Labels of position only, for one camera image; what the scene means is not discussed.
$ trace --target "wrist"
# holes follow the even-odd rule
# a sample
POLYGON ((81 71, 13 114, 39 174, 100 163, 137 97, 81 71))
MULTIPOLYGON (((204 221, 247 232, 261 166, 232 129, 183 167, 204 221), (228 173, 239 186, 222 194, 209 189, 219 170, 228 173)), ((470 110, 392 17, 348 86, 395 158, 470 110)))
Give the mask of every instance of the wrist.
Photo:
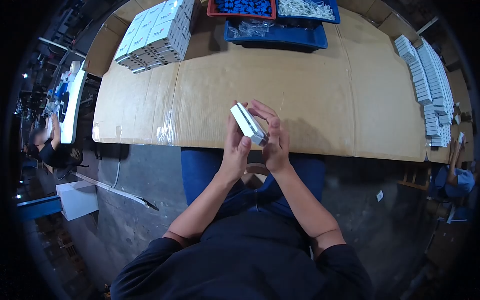
POLYGON ((281 168, 279 170, 276 170, 275 172, 271 172, 271 173, 272 173, 272 176, 275 179, 277 179, 277 178, 281 178, 281 177, 284 177, 284 176, 288 176, 292 173, 295 173, 295 169, 290 164, 290 162, 288 162, 283 168, 281 168))
POLYGON ((220 170, 214 175, 212 182, 218 186, 231 189, 238 180, 238 178, 233 178, 229 172, 224 172, 220 167, 220 170))

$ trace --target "white table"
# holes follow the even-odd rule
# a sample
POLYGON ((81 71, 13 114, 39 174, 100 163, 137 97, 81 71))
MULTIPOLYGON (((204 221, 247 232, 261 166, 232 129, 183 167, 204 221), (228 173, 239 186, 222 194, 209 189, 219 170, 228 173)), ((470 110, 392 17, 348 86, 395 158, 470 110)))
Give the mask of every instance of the white table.
MULTIPOLYGON (((87 77, 87 72, 82 70, 84 63, 85 61, 82 61, 80 71, 78 71, 73 82, 69 82, 67 86, 67 92, 69 92, 67 112, 63 122, 60 123, 60 143, 62 144, 73 144, 75 142, 78 110, 80 108, 85 78, 87 77)), ((47 121, 48 134, 52 131, 52 127, 52 121, 51 118, 49 118, 47 121)))

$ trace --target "blue pants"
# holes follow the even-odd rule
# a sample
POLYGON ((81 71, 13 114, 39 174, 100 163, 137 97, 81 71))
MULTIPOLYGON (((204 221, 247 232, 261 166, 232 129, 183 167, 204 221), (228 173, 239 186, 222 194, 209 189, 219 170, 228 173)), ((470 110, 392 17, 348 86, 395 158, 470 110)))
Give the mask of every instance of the blue pants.
MULTIPOLYGON (((183 189, 190 205, 212 181, 222 163, 223 149, 181 148, 183 189)), ((300 179, 317 198, 322 199, 325 164, 322 156, 290 153, 290 163, 300 179)), ((263 211, 295 219, 277 182, 270 174, 257 190, 237 181, 220 207, 216 219, 237 215, 243 211, 263 211)))

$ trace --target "blue shirt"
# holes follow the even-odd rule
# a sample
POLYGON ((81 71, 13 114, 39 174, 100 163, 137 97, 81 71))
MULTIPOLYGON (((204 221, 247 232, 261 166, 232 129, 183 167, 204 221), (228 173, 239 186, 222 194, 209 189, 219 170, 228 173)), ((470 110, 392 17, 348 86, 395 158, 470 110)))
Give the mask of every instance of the blue shirt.
POLYGON ((468 170, 462 170, 455 168, 454 174, 458 179, 458 184, 456 186, 447 184, 449 166, 441 168, 438 171, 437 177, 435 178, 435 187, 441 189, 445 186, 445 192, 449 197, 465 197, 473 189, 475 185, 475 178, 473 177, 472 172, 468 170))

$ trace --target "dark t-shirt sleeve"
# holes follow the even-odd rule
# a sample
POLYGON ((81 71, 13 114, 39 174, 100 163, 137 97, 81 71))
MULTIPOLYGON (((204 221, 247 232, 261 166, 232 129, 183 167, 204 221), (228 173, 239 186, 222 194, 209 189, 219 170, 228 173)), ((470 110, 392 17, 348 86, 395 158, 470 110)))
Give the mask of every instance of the dark t-shirt sleeve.
POLYGON ((112 299, 123 299, 141 295, 145 289, 143 284, 150 284, 145 280, 173 253, 182 250, 182 246, 173 239, 160 238, 150 242, 147 249, 126 265, 117 278, 112 282, 110 293, 112 299))
POLYGON ((43 147, 42 151, 38 154, 38 156, 47 164, 51 161, 52 157, 54 156, 55 150, 53 150, 51 140, 48 139, 45 142, 45 146, 43 147))
POLYGON ((322 299, 373 299, 370 276, 351 246, 327 248, 315 263, 327 278, 322 299))

